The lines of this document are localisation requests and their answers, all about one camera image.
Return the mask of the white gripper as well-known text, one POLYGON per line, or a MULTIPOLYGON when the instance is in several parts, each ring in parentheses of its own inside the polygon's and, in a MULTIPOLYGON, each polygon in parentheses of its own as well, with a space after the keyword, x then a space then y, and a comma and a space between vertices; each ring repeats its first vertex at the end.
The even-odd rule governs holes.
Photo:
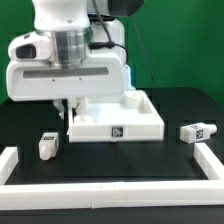
POLYGON ((14 101, 54 100, 61 119, 69 108, 81 115, 89 100, 83 97, 119 95, 128 89, 128 67, 118 49, 92 50, 87 58, 66 68, 51 64, 52 41, 34 32, 15 38, 9 45, 6 70, 8 96, 14 101))

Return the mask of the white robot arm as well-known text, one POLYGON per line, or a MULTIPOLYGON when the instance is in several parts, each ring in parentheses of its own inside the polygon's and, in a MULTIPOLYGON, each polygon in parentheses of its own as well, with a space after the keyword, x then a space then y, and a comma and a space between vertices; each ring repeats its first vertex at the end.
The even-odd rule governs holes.
POLYGON ((7 94, 14 101, 120 95, 130 83, 124 27, 144 0, 32 0, 33 32, 8 47, 7 94))

